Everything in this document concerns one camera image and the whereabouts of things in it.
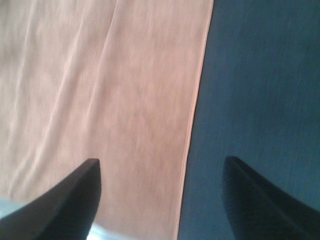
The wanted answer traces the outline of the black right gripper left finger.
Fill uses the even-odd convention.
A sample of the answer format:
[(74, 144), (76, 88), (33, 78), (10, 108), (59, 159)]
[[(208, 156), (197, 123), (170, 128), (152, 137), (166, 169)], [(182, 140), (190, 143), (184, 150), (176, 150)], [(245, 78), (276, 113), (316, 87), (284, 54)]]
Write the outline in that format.
[(100, 198), (100, 161), (90, 158), (49, 191), (1, 218), (0, 238), (85, 240)]

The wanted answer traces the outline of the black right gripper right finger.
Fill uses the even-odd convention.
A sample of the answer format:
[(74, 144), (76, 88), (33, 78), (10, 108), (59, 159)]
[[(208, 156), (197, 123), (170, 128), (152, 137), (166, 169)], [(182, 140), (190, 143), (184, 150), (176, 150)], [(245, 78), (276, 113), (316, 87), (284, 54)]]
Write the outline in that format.
[(222, 201), (237, 240), (318, 240), (320, 213), (235, 156), (222, 171)]

